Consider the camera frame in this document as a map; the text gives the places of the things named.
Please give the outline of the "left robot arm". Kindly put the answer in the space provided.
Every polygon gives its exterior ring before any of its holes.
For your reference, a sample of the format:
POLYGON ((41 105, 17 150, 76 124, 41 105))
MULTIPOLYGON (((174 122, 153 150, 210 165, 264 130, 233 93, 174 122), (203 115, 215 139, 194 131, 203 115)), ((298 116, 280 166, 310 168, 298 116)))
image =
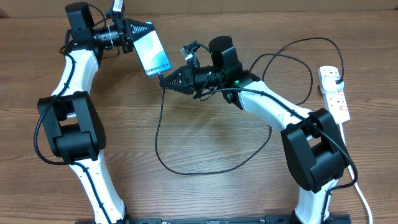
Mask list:
POLYGON ((138 48, 134 41, 155 27, 145 23, 145 30, 136 34, 133 28, 138 21, 124 17, 122 1, 113 1, 101 15, 100 27, 93 20, 92 7, 74 2, 65 8, 70 29, 59 50, 65 68, 53 93, 38 100, 34 149, 45 163, 74 171, 93 208, 93 223, 133 223, 106 166, 106 135, 90 91, 104 51, 132 52, 138 48))

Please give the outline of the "Samsung Galaxy smartphone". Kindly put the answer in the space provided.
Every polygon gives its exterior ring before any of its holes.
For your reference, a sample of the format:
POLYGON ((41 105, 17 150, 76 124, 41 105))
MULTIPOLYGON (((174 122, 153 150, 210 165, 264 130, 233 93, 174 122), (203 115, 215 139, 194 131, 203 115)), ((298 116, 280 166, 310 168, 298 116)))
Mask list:
POLYGON ((145 74, 150 77, 170 70, 172 64, 156 30, 133 42, 145 74))

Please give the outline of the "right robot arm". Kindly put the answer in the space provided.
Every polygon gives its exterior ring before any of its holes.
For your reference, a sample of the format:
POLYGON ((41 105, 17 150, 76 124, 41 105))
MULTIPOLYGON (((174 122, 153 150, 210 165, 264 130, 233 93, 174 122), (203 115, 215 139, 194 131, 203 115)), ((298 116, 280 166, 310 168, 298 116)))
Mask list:
POLYGON ((325 108, 312 111, 273 92, 243 68, 230 36, 215 37, 206 46, 212 63, 202 67, 198 42, 184 45, 186 65, 159 78, 163 90, 194 98, 222 93, 228 103, 260 117, 280 132, 287 167, 299 185, 298 204, 288 215, 268 215, 265 223, 350 223, 349 215, 334 215, 328 207, 346 168, 354 168, 333 115, 325 108))

